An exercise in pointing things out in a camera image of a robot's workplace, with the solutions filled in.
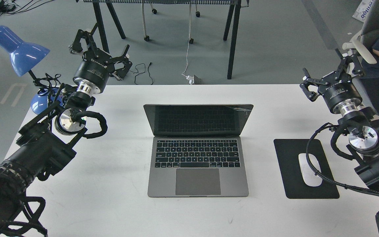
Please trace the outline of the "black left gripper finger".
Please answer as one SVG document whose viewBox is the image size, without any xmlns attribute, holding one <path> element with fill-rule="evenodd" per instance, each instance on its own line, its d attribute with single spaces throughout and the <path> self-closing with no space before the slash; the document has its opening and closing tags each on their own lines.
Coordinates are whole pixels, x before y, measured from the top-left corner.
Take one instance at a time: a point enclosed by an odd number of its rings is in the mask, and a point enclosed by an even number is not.
<svg viewBox="0 0 379 237">
<path fill-rule="evenodd" d="M 78 29 L 74 41 L 69 46 L 69 52 L 75 55 L 83 55 L 85 52 L 83 51 L 81 39 L 84 39 L 86 41 L 87 51 L 92 51 L 95 55 L 99 55 L 99 48 L 96 46 L 96 43 L 93 39 L 93 35 L 98 28 L 98 25 L 99 24 L 96 23 L 92 30 L 87 29 L 84 31 L 82 29 Z"/>
<path fill-rule="evenodd" d="M 114 58 L 110 57 L 108 59 L 108 72 L 110 77 L 115 78 L 117 81 L 123 80 L 132 66 L 132 62 L 129 61 L 129 56 L 127 54 L 129 48 L 130 45 L 127 44 L 121 56 Z M 115 69 L 115 64 L 118 63 L 122 64 L 122 68 Z"/>
</svg>

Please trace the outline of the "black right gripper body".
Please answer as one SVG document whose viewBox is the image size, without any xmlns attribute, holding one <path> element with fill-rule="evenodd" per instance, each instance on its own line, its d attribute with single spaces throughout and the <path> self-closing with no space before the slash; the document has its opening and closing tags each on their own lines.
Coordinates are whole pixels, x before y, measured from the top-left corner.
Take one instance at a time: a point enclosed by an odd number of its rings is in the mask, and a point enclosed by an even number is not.
<svg viewBox="0 0 379 237">
<path fill-rule="evenodd" d="M 341 114 L 341 103 L 348 100 L 353 102 L 355 106 L 362 103 L 362 97 L 352 82 L 351 76 L 327 76 L 322 78 L 327 82 L 327 87 L 322 97 L 332 114 Z"/>
</svg>

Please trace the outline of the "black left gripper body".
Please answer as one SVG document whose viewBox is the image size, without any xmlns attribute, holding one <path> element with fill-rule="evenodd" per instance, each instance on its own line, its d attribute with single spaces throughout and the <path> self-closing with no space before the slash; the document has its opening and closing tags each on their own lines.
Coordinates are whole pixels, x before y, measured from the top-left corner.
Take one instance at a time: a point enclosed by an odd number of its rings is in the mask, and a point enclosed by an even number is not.
<svg viewBox="0 0 379 237">
<path fill-rule="evenodd" d="M 94 93 L 102 93 L 115 70 L 113 63 L 106 63 L 110 58 L 110 54 L 101 49 L 97 49 L 96 53 L 92 50 L 84 52 L 83 60 L 73 77 L 75 84 L 90 82 L 93 84 Z"/>
</svg>

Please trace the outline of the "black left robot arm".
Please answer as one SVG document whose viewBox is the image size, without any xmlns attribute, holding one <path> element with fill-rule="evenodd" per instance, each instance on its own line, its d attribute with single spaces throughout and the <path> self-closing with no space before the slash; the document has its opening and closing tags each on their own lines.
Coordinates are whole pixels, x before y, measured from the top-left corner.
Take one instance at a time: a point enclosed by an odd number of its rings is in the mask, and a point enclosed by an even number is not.
<svg viewBox="0 0 379 237">
<path fill-rule="evenodd" d="M 98 138 L 107 132 L 104 116 L 88 108 L 108 79 L 123 79 L 132 63 L 129 45 L 118 57 L 96 46 L 97 27 L 78 30 L 70 46 L 72 54 L 83 53 L 73 78 L 76 85 L 46 88 L 47 107 L 19 130 L 19 149 L 0 164 L 0 234 L 21 237 L 33 228 L 46 237 L 48 231 L 39 222 L 46 202 L 28 197 L 27 188 L 35 178 L 44 181 L 63 170 L 75 157 L 73 147 L 80 138 Z"/>
</svg>

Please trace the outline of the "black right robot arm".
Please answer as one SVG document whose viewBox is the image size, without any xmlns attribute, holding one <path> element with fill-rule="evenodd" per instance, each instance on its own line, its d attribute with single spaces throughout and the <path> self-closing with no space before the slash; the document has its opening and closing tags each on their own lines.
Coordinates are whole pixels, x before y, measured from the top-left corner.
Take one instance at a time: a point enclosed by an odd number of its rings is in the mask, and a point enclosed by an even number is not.
<svg viewBox="0 0 379 237">
<path fill-rule="evenodd" d="M 353 78 L 363 74 L 357 53 L 343 56 L 338 49 L 335 51 L 341 60 L 338 68 L 321 79 L 312 78 L 304 68 L 305 79 L 300 87 L 310 101 L 314 102 L 322 96 L 329 111 L 341 115 L 337 125 L 325 123 L 312 138 L 325 128 L 332 130 L 332 150 L 342 158 L 358 162 L 355 172 L 366 188 L 343 184 L 325 177 L 308 156 L 306 161 L 313 174 L 325 182 L 379 197 L 379 119 L 373 120 L 375 112 L 372 108 L 359 109 L 362 97 L 352 82 Z"/>
</svg>

